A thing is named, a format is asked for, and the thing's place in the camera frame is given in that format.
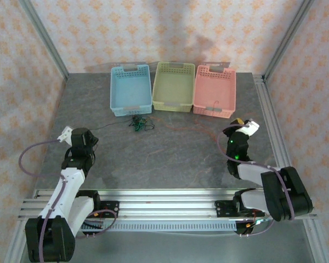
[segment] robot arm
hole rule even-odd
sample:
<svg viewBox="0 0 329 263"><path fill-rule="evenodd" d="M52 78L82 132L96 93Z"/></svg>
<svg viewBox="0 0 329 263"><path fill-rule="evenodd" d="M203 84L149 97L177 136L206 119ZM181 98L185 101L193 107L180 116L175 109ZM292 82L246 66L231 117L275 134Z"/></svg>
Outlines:
<svg viewBox="0 0 329 263"><path fill-rule="evenodd" d="M79 191L95 162L93 147L98 138L86 128L66 127L58 139L60 142L66 141L71 147L65 154L61 166L62 177L51 199L38 218L29 219L26 223L27 248L31 262L39 262L39 238L47 217L47 227L43 233L44 260L69 261L73 256L78 230L86 217L98 210L100 205L97 191Z"/></svg>
<svg viewBox="0 0 329 263"><path fill-rule="evenodd" d="M236 213L251 215L259 210L269 214L275 221L291 218L286 193L275 171L279 172L287 188L295 216L311 213L312 201L294 167L271 168L264 165L252 165L254 162L247 155L248 139L259 128L253 120L236 119L232 126L223 130L228 137L226 155L228 170L238 179L249 180L263 189L245 189L237 191L231 202L216 202L220 210L235 210Z"/></svg>

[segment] wire bundle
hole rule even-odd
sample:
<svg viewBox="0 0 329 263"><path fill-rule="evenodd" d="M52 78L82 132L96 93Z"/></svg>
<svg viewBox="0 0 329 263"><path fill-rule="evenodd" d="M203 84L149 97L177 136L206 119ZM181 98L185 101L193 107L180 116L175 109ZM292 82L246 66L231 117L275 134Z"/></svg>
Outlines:
<svg viewBox="0 0 329 263"><path fill-rule="evenodd" d="M134 130L136 132L141 131L144 129L145 131L147 130L153 130L155 128L155 125L153 124L152 120L150 117L142 117L138 115L134 115L132 118L132 122L129 126L133 126Z"/></svg>

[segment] gray table surface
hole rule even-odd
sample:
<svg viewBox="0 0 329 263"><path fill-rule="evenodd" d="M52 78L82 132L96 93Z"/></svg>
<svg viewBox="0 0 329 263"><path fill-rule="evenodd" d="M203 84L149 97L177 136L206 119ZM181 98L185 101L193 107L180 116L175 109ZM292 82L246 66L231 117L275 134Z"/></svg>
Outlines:
<svg viewBox="0 0 329 263"><path fill-rule="evenodd" d="M230 119L183 112L152 111L154 130L135 132L130 122L92 131L99 138L96 162L83 189L247 188L257 185L235 179L215 143L215 136L233 119L253 118L260 128L249 140L249 156L275 165L251 73L237 73L236 111ZM51 138L69 125L93 129L122 122L110 110L110 74L70 74ZM60 172L66 143L51 144L42 173ZM58 177L39 178L36 189L53 189Z"/></svg>

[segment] orange floral pattern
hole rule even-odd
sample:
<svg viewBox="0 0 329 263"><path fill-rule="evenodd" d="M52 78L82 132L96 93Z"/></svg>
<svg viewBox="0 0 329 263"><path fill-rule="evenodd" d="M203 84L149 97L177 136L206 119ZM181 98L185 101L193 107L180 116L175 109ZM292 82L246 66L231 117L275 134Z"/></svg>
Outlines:
<svg viewBox="0 0 329 263"><path fill-rule="evenodd" d="M329 0L314 2L268 84L329 247Z"/></svg>
<svg viewBox="0 0 329 263"><path fill-rule="evenodd" d="M70 72L98 72L110 62L173 60L225 61L262 74L302 0L33 3Z"/></svg>
<svg viewBox="0 0 329 263"><path fill-rule="evenodd" d="M35 184L20 171L19 154L47 139L62 87L63 78L19 1L0 1L0 262L22 200L31 197ZM39 172L43 156L43 148L27 153L25 167Z"/></svg>

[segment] blue basket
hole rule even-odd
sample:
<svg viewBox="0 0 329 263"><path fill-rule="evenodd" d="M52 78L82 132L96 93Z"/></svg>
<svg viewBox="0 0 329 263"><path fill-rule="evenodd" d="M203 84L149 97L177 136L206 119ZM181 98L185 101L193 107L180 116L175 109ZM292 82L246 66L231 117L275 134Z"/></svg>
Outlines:
<svg viewBox="0 0 329 263"><path fill-rule="evenodd" d="M148 65L112 68L110 108L116 117L151 113L152 97Z"/></svg>

